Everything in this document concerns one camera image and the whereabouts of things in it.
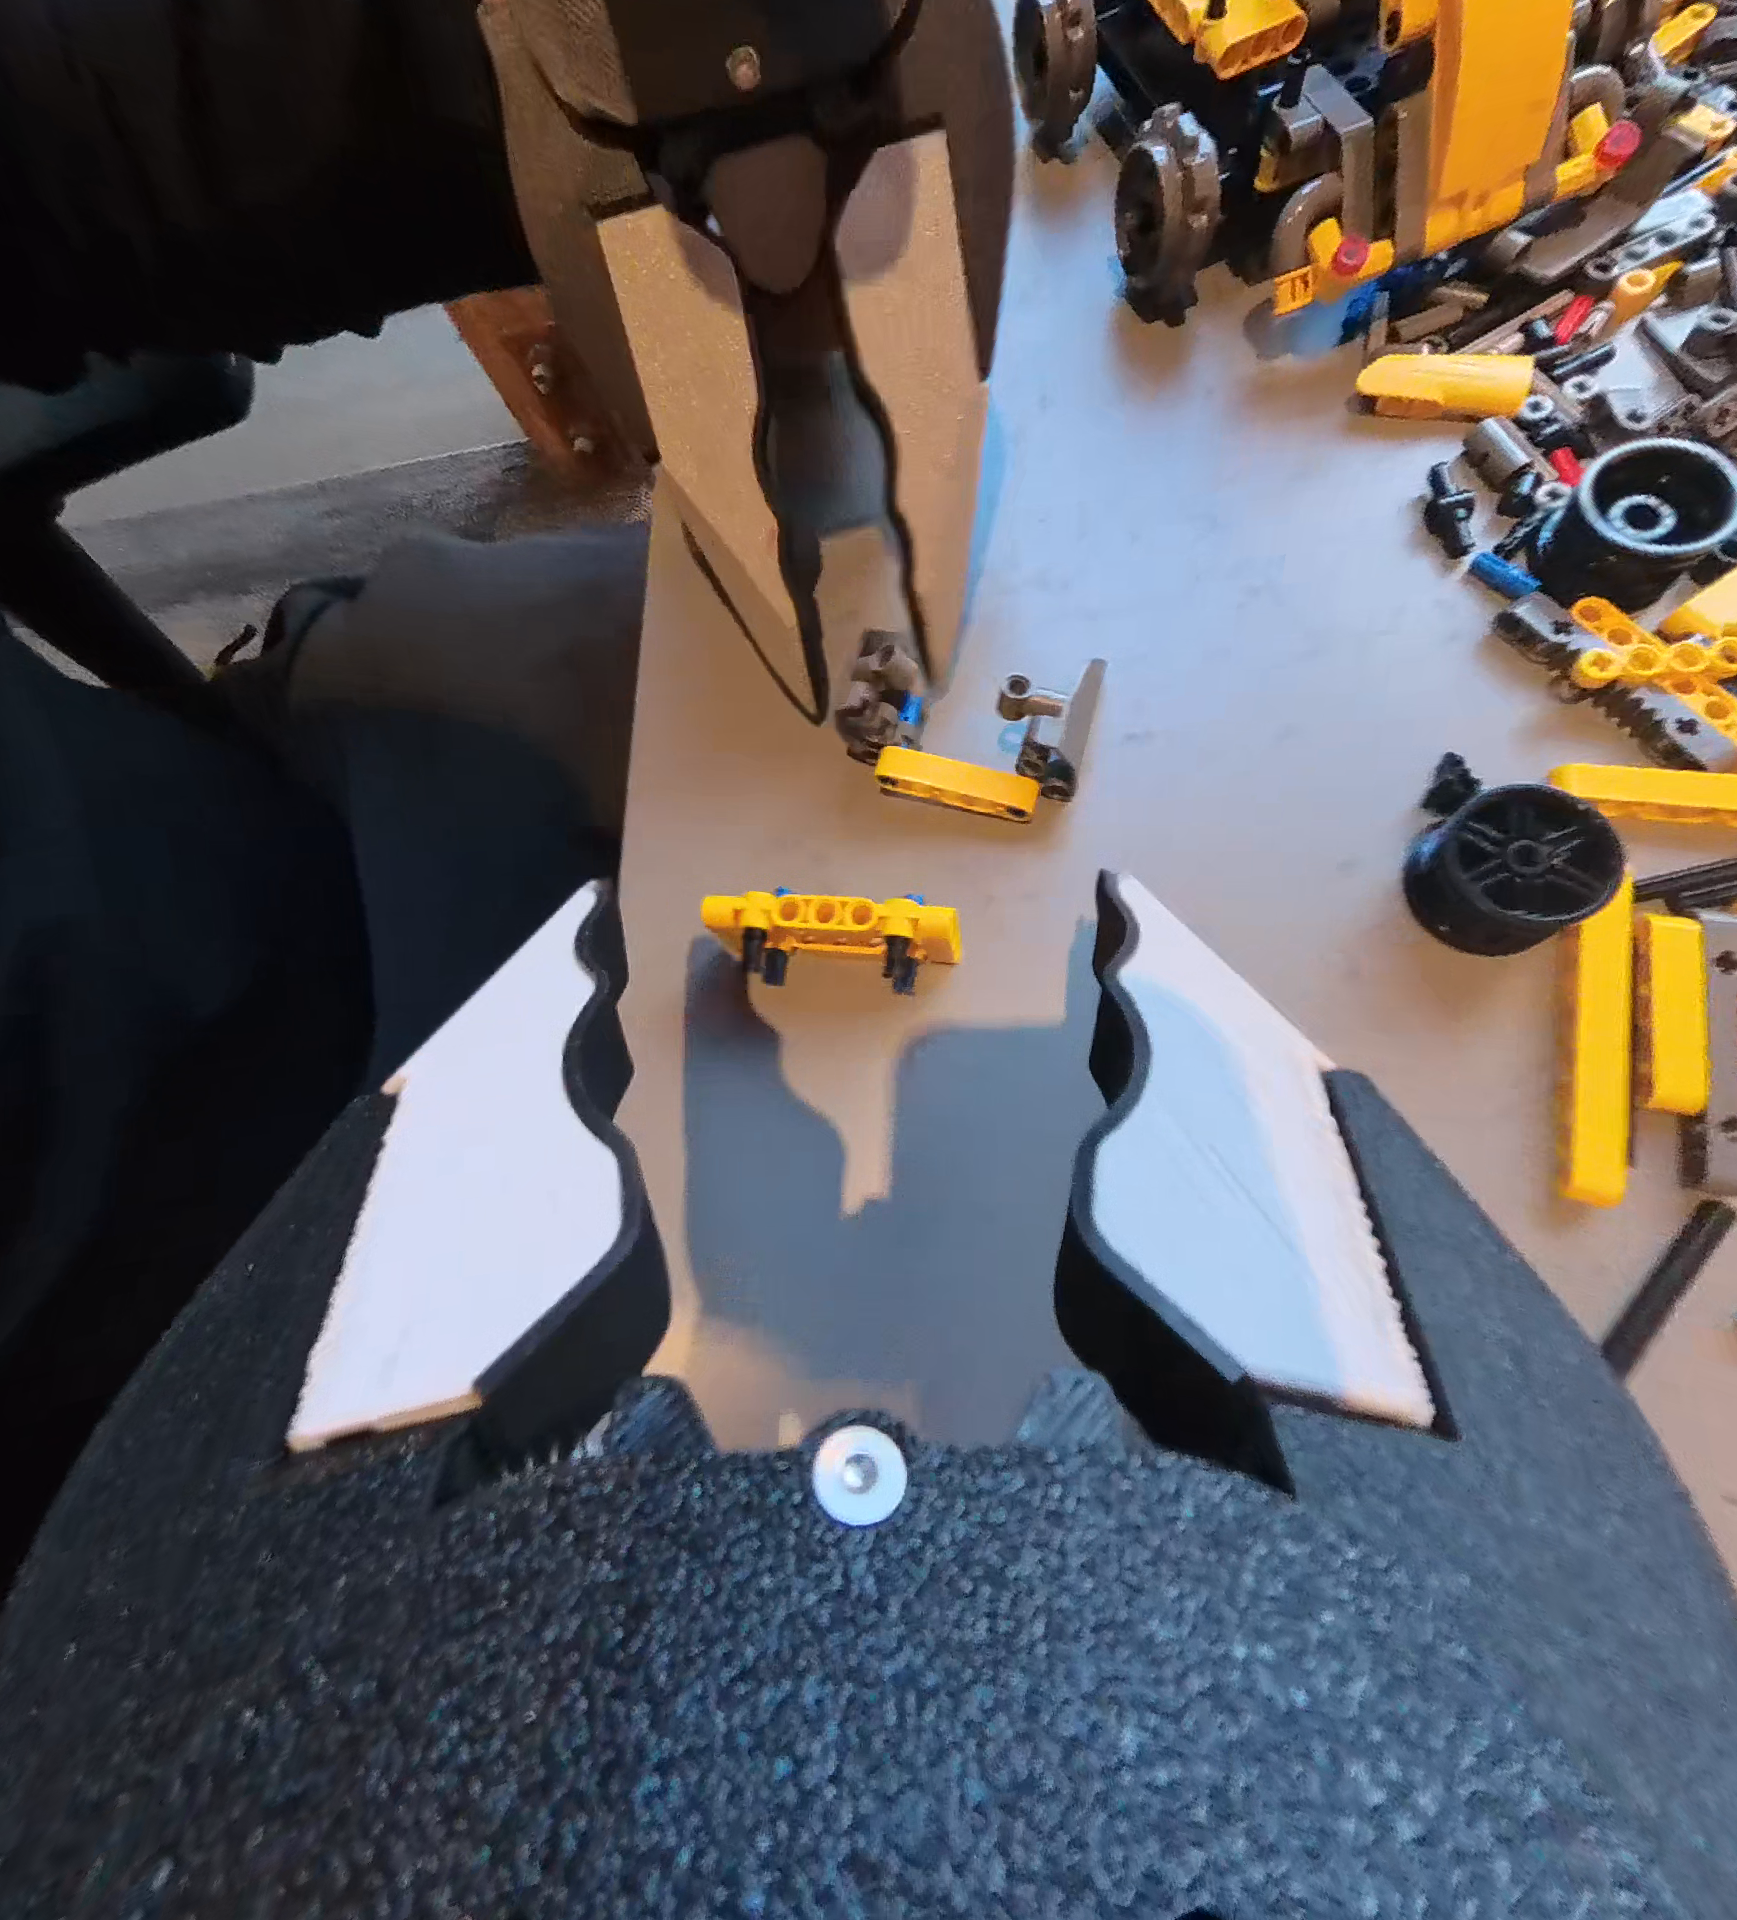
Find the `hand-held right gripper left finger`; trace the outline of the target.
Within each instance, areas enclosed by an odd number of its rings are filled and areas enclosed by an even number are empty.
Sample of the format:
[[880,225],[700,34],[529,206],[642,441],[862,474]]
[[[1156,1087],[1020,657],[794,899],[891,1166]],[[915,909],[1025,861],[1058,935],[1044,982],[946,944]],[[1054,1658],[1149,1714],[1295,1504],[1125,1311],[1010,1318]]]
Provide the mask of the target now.
[[381,1087],[390,1116],[304,1362],[291,1456],[466,1418],[492,1467],[577,1449],[671,1281],[617,1122],[615,887],[577,887]]

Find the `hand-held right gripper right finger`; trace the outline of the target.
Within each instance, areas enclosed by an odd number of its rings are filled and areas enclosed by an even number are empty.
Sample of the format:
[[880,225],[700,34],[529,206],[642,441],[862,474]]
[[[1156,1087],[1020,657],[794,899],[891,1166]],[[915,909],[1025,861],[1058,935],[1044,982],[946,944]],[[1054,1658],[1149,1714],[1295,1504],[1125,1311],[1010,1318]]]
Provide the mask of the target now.
[[1330,1101],[1333,1063],[1128,871],[1097,874],[1089,1075],[1054,1324],[1135,1435],[1279,1493],[1276,1411],[1434,1434]]

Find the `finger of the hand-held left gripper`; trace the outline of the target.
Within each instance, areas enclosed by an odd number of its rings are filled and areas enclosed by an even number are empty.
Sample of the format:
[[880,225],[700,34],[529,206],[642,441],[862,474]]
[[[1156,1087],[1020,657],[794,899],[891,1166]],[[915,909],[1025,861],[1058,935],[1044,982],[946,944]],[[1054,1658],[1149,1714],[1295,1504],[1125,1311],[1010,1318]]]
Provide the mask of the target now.
[[736,262],[659,203],[602,217],[598,245],[681,529],[765,675],[818,727],[825,672],[808,664],[762,482],[762,383]]
[[958,249],[949,145],[922,132],[866,163],[832,235],[842,352],[832,495],[853,609],[908,630],[928,686],[953,675],[989,414]]

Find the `yellow frame brick with pins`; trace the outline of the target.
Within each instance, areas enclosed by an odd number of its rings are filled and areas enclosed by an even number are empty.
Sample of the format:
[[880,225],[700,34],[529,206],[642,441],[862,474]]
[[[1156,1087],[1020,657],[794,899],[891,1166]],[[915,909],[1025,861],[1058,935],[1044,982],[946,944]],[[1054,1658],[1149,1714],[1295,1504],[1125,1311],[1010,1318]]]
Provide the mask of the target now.
[[820,956],[875,964],[894,997],[914,997],[928,967],[962,958],[958,913],[911,895],[705,895],[700,923],[766,988],[781,988],[794,958]]

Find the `grey and yellow brick assembly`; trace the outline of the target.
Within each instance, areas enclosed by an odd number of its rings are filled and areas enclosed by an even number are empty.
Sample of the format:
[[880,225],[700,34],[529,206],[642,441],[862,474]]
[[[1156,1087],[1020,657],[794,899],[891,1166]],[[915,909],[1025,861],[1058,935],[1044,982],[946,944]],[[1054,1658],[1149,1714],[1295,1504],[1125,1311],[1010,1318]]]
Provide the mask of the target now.
[[1073,802],[1102,691],[1106,660],[1089,660],[1072,689],[1041,689],[1011,675],[997,686],[997,719],[1018,727],[1011,768],[935,755],[924,751],[928,678],[918,644],[872,630],[856,650],[834,727],[887,798],[1030,823],[1044,802]]

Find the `person's left forearm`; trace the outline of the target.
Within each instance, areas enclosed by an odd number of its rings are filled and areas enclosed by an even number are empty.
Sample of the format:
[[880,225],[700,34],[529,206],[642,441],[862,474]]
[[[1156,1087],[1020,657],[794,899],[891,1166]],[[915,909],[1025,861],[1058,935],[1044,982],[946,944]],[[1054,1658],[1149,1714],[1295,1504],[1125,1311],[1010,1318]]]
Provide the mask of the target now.
[[0,382],[526,282],[474,4],[0,4]]

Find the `grey desk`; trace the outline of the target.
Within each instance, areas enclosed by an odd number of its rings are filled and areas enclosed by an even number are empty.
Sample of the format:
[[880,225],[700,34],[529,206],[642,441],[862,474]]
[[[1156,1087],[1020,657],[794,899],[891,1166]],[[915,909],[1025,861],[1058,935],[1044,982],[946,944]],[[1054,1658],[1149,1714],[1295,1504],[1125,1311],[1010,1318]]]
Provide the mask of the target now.
[[[1443,751],[1484,782],[1636,761],[1493,631],[1498,600],[1419,526],[1457,435],[1351,406],[1329,323],[1276,337],[1202,280],[1186,326],[1117,289],[1117,162],[1016,152],[1016,230],[979,562],[928,744],[997,760],[997,682],[1106,660],[1079,796],[1034,827],[883,798],[726,630],[657,509],[626,809],[621,1109],[659,1222],[671,1325],[726,1449],[896,1411],[1003,1439],[1066,1360],[1049,1310],[1068,1160],[1100,1111],[1093,887],[1145,882],[1299,1026],[1368,1075],[1588,1341],[1692,1193],[1674,1119],[1640,1114],[1616,1209],[1560,1198],[1550,949],[1465,958],[1406,916],[1402,851]],[[705,895],[911,895],[962,958],[894,997],[801,956],[781,988],[701,927]]]

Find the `person's grey trousers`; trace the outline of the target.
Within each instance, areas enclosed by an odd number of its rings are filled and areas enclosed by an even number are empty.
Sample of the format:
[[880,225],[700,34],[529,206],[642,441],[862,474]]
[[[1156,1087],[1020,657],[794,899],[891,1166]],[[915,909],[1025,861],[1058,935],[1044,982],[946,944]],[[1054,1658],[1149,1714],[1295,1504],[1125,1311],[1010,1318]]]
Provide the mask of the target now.
[[648,530],[421,534],[284,591],[216,678],[347,823],[382,1084],[591,880],[615,880]]

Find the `black toy wheel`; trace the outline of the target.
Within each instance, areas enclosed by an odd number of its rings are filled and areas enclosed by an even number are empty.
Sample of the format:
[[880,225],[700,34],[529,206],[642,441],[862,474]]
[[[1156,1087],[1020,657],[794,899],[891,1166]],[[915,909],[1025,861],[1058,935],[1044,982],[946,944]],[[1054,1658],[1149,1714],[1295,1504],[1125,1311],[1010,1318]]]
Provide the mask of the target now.
[[1596,803],[1550,784],[1493,784],[1422,829],[1402,895],[1437,944],[1506,958],[1588,923],[1623,877],[1623,844]]

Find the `short black axle rod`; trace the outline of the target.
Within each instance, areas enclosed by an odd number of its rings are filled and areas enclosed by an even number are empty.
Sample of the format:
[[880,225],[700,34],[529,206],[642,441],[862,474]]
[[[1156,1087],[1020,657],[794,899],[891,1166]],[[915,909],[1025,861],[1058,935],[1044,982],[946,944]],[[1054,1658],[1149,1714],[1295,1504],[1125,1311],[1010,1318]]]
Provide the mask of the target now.
[[1632,1376],[1735,1228],[1737,1204],[1723,1198],[1704,1198],[1684,1219],[1598,1343],[1616,1380]]

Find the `short yellow beam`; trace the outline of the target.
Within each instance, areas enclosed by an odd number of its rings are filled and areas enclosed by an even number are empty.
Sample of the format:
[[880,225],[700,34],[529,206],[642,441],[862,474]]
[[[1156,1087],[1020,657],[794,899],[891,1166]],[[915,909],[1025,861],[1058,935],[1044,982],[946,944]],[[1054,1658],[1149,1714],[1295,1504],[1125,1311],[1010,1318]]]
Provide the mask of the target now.
[[1701,923],[1640,913],[1636,958],[1640,1105],[1656,1114],[1698,1116],[1712,1084]]

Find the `grey gear rack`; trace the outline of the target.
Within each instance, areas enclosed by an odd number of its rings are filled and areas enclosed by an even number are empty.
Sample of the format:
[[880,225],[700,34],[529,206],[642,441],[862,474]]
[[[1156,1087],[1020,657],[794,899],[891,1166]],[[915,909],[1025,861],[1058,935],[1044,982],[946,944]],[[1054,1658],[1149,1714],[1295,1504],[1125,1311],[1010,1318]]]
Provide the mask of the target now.
[[1529,596],[1524,600],[1509,603],[1498,612],[1498,636],[1533,667],[1540,667],[1553,689],[1577,706],[1588,706],[1609,719],[1651,764],[1681,772],[1694,772],[1692,764],[1671,768],[1650,753],[1646,737],[1636,723],[1619,719],[1616,713],[1596,706],[1591,696],[1568,682],[1568,670],[1591,650],[1591,638],[1577,626],[1571,609],[1550,600],[1544,592]]
[[1681,1119],[1681,1184],[1737,1202],[1737,913],[1698,909],[1706,1095]]

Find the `yellow curved panel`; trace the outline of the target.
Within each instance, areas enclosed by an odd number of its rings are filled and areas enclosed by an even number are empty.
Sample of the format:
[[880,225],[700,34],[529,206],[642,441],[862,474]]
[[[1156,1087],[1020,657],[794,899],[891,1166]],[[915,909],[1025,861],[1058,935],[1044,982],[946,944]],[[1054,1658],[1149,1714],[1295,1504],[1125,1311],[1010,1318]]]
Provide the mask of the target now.
[[1537,365],[1512,352],[1388,352],[1368,362],[1357,397],[1389,420],[1489,420],[1516,414]]

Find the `yellow black brick vehicle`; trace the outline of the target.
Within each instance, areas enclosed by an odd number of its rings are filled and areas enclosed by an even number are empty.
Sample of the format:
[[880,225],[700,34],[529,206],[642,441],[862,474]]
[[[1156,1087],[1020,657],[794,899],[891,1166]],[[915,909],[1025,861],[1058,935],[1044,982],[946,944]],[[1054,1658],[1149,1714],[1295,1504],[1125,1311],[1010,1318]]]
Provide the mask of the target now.
[[1224,262],[1295,317],[1591,203],[1640,155],[1591,4],[1016,4],[1032,145],[1123,121],[1123,300],[1178,327]]

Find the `black office chair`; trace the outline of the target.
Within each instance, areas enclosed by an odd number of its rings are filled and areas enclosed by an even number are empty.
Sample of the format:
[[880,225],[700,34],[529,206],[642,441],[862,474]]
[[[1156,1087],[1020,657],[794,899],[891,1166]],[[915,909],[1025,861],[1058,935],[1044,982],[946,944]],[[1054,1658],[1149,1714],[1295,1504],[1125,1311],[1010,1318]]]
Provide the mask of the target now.
[[69,496],[250,413],[257,366],[230,352],[86,358],[40,393],[0,382],[0,612],[95,682],[216,726],[209,679],[62,529]]

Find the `long flat yellow beam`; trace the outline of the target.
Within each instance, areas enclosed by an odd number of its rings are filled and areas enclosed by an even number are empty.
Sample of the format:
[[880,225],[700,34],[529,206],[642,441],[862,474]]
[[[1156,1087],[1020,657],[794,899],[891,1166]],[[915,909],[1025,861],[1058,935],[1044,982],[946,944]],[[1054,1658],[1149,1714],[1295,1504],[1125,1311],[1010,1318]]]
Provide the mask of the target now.
[[1548,772],[1548,787],[1594,806],[1613,823],[1737,829],[1737,775],[1563,764]]

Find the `long yellow holed liftarm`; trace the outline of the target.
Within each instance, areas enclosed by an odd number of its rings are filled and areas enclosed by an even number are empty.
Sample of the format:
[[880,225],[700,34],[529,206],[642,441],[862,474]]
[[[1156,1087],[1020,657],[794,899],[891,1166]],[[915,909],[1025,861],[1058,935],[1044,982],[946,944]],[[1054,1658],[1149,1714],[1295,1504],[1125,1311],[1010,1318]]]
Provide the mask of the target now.
[[1603,598],[1571,616],[1594,640],[1568,670],[1577,691],[1636,723],[1656,760],[1737,775],[1737,624],[1657,638]]

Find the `black toothed wheel hub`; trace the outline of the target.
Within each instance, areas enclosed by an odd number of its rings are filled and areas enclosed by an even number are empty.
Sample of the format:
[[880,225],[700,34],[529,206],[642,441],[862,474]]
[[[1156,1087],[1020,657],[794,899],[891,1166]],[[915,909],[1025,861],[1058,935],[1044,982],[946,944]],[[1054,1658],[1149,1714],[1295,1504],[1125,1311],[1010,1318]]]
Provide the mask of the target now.
[[1737,462],[1706,443],[1644,437],[1584,467],[1533,538],[1532,572],[1557,603],[1603,598],[1637,612],[1730,538]]

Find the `pile of loose grey bricks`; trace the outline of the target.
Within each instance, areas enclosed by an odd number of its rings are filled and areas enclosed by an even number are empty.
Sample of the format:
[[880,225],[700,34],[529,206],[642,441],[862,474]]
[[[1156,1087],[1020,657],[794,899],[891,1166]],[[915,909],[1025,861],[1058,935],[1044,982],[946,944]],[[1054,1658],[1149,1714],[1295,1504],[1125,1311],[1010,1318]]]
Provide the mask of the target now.
[[[1623,80],[1644,132],[1630,170],[1591,203],[1364,285],[1341,326],[1361,365],[1533,358],[1516,414],[1441,420],[1465,428],[1448,467],[1478,495],[1475,553],[1524,572],[1544,521],[1609,448],[1681,437],[1737,462],[1737,4],[1594,4],[1578,48]],[[1671,591],[1728,565],[1737,538]]]

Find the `brown wooden desk bracket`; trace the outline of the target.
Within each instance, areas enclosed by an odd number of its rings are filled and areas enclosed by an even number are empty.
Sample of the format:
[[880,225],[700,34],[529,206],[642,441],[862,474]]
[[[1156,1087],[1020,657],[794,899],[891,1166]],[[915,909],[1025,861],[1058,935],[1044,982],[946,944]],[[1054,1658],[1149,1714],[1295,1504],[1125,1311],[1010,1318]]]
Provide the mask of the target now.
[[474,295],[443,310],[547,472],[585,489],[648,481],[540,285]]

